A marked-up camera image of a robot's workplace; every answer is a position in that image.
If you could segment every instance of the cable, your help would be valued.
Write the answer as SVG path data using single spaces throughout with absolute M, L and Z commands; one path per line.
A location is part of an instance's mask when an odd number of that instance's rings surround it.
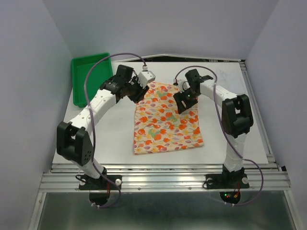
M 110 195 L 111 194 L 111 184 L 107 183 L 107 189 L 106 192 Z
M 238 183 L 239 184 L 239 183 Z M 232 193 L 234 193 L 236 191 L 236 185 L 235 185 L 235 189 L 234 189 L 234 191 L 232 192 Z
M 238 182 L 238 187 L 239 187 L 239 189 L 238 189 L 238 192 L 234 195 L 234 198 L 237 198 L 238 197 L 238 195 L 239 195 L 239 193 L 240 193 L 240 183 Z
M 102 176 L 102 178 L 104 178 L 106 181 L 108 181 L 110 184 L 112 184 L 114 187 L 116 187 L 116 189 L 118 190 L 119 194 L 118 194 L 118 198 L 117 200 L 110 204 L 110 205 L 103 205 L 103 206 L 98 206 L 96 205 L 95 203 L 92 203 L 92 206 L 96 206 L 97 208 L 106 208 L 106 207 L 111 207 L 113 205 L 115 205 L 119 199 L 120 199 L 120 196 L 121 196 L 121 191 L 120 191 L 120 188 L 111 180 L 109 180 L 106 176 L 104 176 L 96 167 L 95 163 L 94 163 L 94 153 L 95 153 L 95 148 L 96 148 L 96 131 L 95 131 L 95 123 L 94 123 L 94 114 L 93 114 L 93 111 L 92 111 L 92 108 L 91 108 L 91 101 L 88 97 L 88 92 L 87 92 L 87 81 L 93 71 L 93 69 L 95 69 L 95 67 L 97 65 L 99 65 L 101 62 L 107 60 L 108 58 L 112 58 L 112 57 L 115 57 L 115 56 L 120 56 L 120 55 L 132 55 L 132 56 L 136 56 L 138 57 L 143 63 L 144 63 L 144 66 L 147 66 L 146 65 L 146 62 L 145 60 L 137 55 L 137 54 L 133 54 L 133 53 L 118 53 L 118 54 L 112 54 L 112 55 L 109 55 L 103 59 L 101 59 L 100 61 L 98 61 L 96 64 L 94 64 L 91 69 L 88 71 L 87 75 L 86 75 L 86 78 L 85 78 L 85 81 L 84 81 L 84 94 L 85 94 L 85 99 L 86 99 L 86 103 L 87 103 L 87 106 L 89 108 L 89 111 L 90 111 L 90 116 L 91 116 L 91 126 L 92 126 L 92 132 L 93 132 L 93 154 L 92 154 L 92 162 L 93 162 L 93 167 L 95 168 L 95 170 L 99 173 L 100 176 Z
M 252 162 L 252 163 L 258 168 L 258 170 L 259 170 L 259 172 L 260 172 L 260 174 L 261 174 L 261 186 L 260 186 L 260 189 L 259 189 L 258 193 L 255 195 L 255 197 L 252 198 L 251 200 L 247 201 L 247 202 L 244 202 L 244 203 L 242 203 L 242 204 L 236 204 L 236 205 L 234 205 L 234 206 L 243 206 L 243 205 L 247 205 L 247 204 L 253 202 L 255 199 L 257 199 L 258 196 L 260 195 L 262 189 L 263 189 L 263 183 L 264 183 L 263 172 L 262 172 L 260 166 L 259 166 L 256 162 L 254 162 L 253 160 L 250 160 L 250 159 L 245 159 L 245 158 L 243 158 L 243 156 L 235 149 L 235 147 L 233 146 L 233 144 L 230 142 L 230 140 L 229 140 L 229 138 L 228 138 L 228 136 L 227 136 L 227 134 L 226 134 L 226 132 L 225 132 L 225 130 L 224 130 L 224 128 L 223 128 L 222 119 L 221 119 L 221 115 L 220 115 L 220 113 L 219 113 L 219 108 L 218 108 L 217 100 L 216 100 L 216 83 L 217 83 L 217 75 L 216 75 L 216 73 L 215 73 L 212 69 L 210 69 L 210 68 L 208 68 L 208 67 L 204 67 L 204 66 L 188 66 L 188 67 L 183 68 L 181 71 L 179 71 L 178 74 L 175 76 L 176 83 L 177 83 L 177 77 L 178 77 L 178 75 L 179 75 L 182 71 L 184 71 L 184 70 L 186 70 L 186 69 L 189 69 L 189 68 L 203 68 L 203 69 L 206 69 L 206 70 L 210 71 L 210 72 L 214 75 L 215 79 L 214 79 L 214 83 L 213 83 L 213 100 L 214 100 L 214 105 L 215 105 L 217 117 L 218 117 L 218 120 L 219 120 L 219 123 L 220 123 L 220 127 L 221 127 L 221 129 L 222 129 L 222 133 L 223 133 L 223 135 L 224 135 L 224 137 L 225 137 L 227 143 L 228 143 L 229 146 L 234 150 L 234 152 L 238 155 L 238 157 L 241 158 L 241 159 L 244 160 L 244 161 Z

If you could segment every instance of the white table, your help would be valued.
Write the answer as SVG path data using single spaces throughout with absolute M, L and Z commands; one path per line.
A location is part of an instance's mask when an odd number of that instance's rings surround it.
M 113 62 L 112 68 L 115 73 L 117 66 L 123 64 L 135 68 L 136 72 L 142 69 L 140 62 Z M 148 69 L 156 75 L 156 81 L 173 83 L 174 76 L 184 67 L 201 65 L 211 68 L 213 71 L 236 72 L 247 94 L 246 84 L 239 63 L 211 63 L 211 62 L 150 62 Z M 210 75 L 210 72 L 199 69 L 200 75 Z M 184 78 L 184 71 L 179 78 Z M 255 119 L 247 136 L 244 157 L 257 163 L 268 163 L 268 148 L 263 141 L 263 134 Z M 64 121 L 68 122 L 75 117 L 81 109 L 72 102 L 72 93 L 67 106 Z M 133 130 L 135 104 L 128 98 L 122 99 L 111 108 L 101 121 L 96 125 L 96 152 L 95 158 L 100 164 L 223 164 L 226 155 L 226 140 L 218 123 L 213 101 L 206 96 L 199 97 L 198 103 L 199 123 L 204 146 L 195 149 L 186 149 L 174 152 L 163 152 L 146 155 L 134 155 L 133 153 Z M 53 164 L 69 164 L 57 153 Z

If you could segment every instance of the floral cloth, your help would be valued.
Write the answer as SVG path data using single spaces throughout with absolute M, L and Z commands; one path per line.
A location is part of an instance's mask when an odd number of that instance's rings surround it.
M 178 114 L 173 95 L 178 88 L 152 82 L 144 100 L 137 103 L 134 154 L 168 152 L 203 146 L 197 104 Z

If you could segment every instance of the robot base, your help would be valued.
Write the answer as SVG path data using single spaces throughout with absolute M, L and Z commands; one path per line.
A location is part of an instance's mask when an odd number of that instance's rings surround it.
M 206 181 L 203 184 L 205 189 L 238 189 L 249 188 L 248 177 L 244 173 L 242 167 L 239 171 L 229 172 L 223 165 L 223 171 L 221 174 L 207 174 Z
M 102 174 L 107 176 L 105 168 Z M 120 181 L 122 180 L 121 175 L 108 175 L 107 178 L 114 183 L 117 179 L 120 179 Z M 107 190 L 108 182 L 102 177 L 99 177 L 98 179 L 94 179 L 84 174 L 84 175 L 80 175 L 80 179 L 84 181 L 85 183 L 84 182 L 79 183 L 79 190 Z M 110 184 L 110 190 L 117 190 L 117 188 L 114 185 Z
M 241 189 L 249 188 L 249 183 L 243 183 L 243 181 L 245 180 L 244 178 L 246 178 L 247 180 L 246 174 L 243 174 L 241 179 L 238 179 L 233 182 L 223 180 L 222 174 L 207 174 L 206 178 L 207 181 L 203 184 L 204 188 L 206 189 L 238 189 L 238 184 L 240 184 Z

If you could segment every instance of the black mounting bracket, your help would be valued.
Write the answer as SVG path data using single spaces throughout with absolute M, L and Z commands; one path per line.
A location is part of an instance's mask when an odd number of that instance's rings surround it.
M 249 188 L 248 177 L 244 173 L 244 168 L 239 171 L 229 172 L 223 165 L 221 174 L 207 174 L 206 181 L 203 184 L 205 189 L 235 189 Z
M 121 175 L 108 175 L 107 178 L 114 183 L 117 179 L 122 180 Z M 84 175 L 80 175 L 80 179 L 85 181 L 85 183 L 82 183 L 82 182 L 79 183 L 79 190 L 107 190 L 108 182 L 104 180 L 103 177 L 94 179 L 84 174 Z M 111 184 L 110 190 L 117 190 L 117 188 Z
M 249 132 L 254 119 L 247 95 L 238 95 L 234 99 L 225 99 L 222 102 L 222 124 L 225 132 L 234 138 Z
M 71 122 L 61 122 L 57 127 L 57 153 L 80 166 L 92 158 L 94 148 L 84 127 L 77 128 Z

